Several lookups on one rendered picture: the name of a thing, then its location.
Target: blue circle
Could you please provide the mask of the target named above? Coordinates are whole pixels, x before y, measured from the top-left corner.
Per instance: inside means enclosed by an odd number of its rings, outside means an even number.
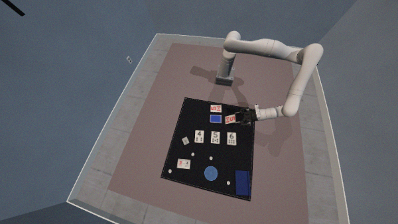
[[[217,169],[214,166],[208,166],[204,170],[204,177],[206,177],[207,180],[213,181],[217,178],[218,172]]]

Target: white robotic arm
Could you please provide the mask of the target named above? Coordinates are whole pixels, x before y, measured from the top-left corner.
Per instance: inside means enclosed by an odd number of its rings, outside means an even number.
[[[227,35],[224,42],[223,58],[217,74],[219,81],[228,80],[236,53],[278,58],[301,64],[301,69],[287,93],[285,105],[266,109],[260,109],[258,105],[255,105],[257,120],[262,121],[276,117],[292,117],[296,115],[305,87],[322,57],[323,47],[320,44],[310,44],[305,48],[295,48],[286,46],[278,40],[270,39],[243,41],[240,40],[240,34],[237,31],[232,31]]]

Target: black playing surface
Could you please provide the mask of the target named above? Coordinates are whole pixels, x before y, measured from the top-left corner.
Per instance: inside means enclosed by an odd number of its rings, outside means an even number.
[[[210,112],[211,105],[221,105],[222,112]],[[233,115],[240,109],[243,109],[243,107],[184,98],[161,177],[250,201],[254,122],[249,126],[238,123],[225,124],[225,117]],[[211,123],[210,115],[222,115],[222,123]],[[194,141],[196,130],[204,131],[203,143]],[[210,142],[212,131],[220,132],[219,144]],[[235,146],[227,144],[228,137],[233,137],[231,134],[227,136],[227,133],[236,133]],[[186,145],[182,141],[185,137],[189,140]],[[189,169],[177,168],[178,159],[190,160]],[[207,180],[204,175],[205,169],[209,166],[215,167],[218,172],[217,178],[213,181]],[[249,193],[247,195],[237,195],[235,180],[235,171],[237,170],[239,170],[239,173],[241,171],[249,172],[248,183],[242,183],[238,180],[239,187],[242,184],[248,186]]]

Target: black bar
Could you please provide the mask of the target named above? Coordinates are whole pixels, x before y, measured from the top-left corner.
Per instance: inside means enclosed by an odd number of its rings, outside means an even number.
[[[25,14],[18,9],[18,7],[16,7],[14,4],[12,4],[10,1],[8,0],[2,0],[4,3],[6,3],[8,6],[10,6],[10,8],[12,8],[15,12],[17,12],[20,16],[24,16]]]

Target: black mat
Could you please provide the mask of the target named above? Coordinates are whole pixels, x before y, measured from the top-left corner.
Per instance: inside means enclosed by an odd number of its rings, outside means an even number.
[[[221,105],[222,112],[211,112],[211,105]],[[226,124],[225,118],[240,109],[243,107],[184,98],[161,177],[250,201],[254,122],[249,126]],[[210,115],[221,115],[222,122],[211,123]],[[219,144],[211,143],[212,131],[220,132]],[[233,140],[231,133],[236,133],[236,145],[227,144]],[[203,137],[203,143],[195,142],[195,137]]]

